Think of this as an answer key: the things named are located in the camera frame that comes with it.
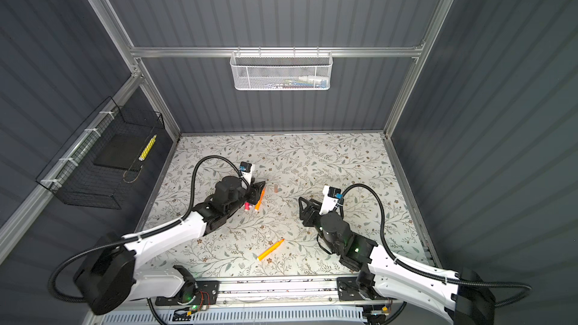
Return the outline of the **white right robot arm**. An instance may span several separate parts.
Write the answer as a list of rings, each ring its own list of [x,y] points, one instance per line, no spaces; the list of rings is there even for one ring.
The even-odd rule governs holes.
[[[298,199],[300,219],[313,227],[325,251],[357,272],[356,284],[365,299],[391,298],[418,306],[452,324],[493,324],[495,296],[488,288],[459,284],[480,281],[471,270],[438,269],[401,255],[389,254],[383,245],[352,232],[336,212],[320,213],[322,204]]]

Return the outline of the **yellow highlighter pen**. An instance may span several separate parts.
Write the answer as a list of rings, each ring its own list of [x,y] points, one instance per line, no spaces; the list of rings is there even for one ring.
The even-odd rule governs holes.
[[[283,243],[284,243],[284,239],[281,239],[278,242],[274,243],[268,249],[266,249],[266,251],[264,251],[262,254],[260,254],[257,259],[259,261],[264,260],[270,254],[272,254],[272,252],[274,252],[277,248],[279,248]]]

